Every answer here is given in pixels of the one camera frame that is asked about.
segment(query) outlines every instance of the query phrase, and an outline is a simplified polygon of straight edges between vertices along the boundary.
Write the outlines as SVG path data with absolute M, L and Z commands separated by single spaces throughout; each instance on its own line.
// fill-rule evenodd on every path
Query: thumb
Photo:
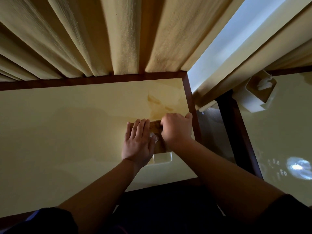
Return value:
M 192 120 L 193 119 L 192 113 L 189 112 L 188 114 L 186 114 L 185 118 Z
M 149 152 L 150 152 L 150 156 L 152 156 L 154 154 L 154 149 L 155 149 L 155 141 L 156 141 L 156 135 L 153 135 L 150 139 L 149 142 Z

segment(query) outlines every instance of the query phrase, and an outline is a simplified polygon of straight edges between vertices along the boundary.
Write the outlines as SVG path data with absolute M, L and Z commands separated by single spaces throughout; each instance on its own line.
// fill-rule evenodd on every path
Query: dark shirt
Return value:
M 289 233 L 301 230 L 310 221 L 312 210 L 291 195 L 284 195 L 255 224 L 242 224 L 235 217 L 224 216 L 204 187 L 184 187 L 120 204 L 98 233 Z M 11 233 L 78 233 L 78 227 L 70 212 L 43 208 L 5 232 Z

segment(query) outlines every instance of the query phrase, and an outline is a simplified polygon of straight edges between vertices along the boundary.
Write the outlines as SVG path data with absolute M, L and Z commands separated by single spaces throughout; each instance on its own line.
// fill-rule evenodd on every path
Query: gray floor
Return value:
M 218 104 L 208 108 L 203 113 L 197 111 L 197 117 L 202 133 L 203 145 L 216 154 L 235 163 Z

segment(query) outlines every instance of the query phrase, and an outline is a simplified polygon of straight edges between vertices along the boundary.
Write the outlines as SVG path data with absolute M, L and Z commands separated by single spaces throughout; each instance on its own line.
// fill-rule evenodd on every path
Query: person's right hand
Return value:
M 161 135 L 171 149 L 174 149 L 177 143 L 191 139 L 192 118 L 192 113 L 186 114 L 185 117 L 179 113 L 167 113 L 163 116 L 160 122 L 163 126 Z

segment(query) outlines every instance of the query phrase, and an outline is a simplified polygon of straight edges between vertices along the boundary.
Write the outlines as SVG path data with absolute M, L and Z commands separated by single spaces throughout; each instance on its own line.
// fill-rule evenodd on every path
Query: dark sleeve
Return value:
M 43 208 L 31 220 L 21 222 L 5 232 L 11 233 L 78 233 L 78 227 L 69 211 Z
M 286 194 L 275 200 L 260 216 L 256 224 L 268 231 L 289 232 L 312 221 L 312 210 L 293 196 Z

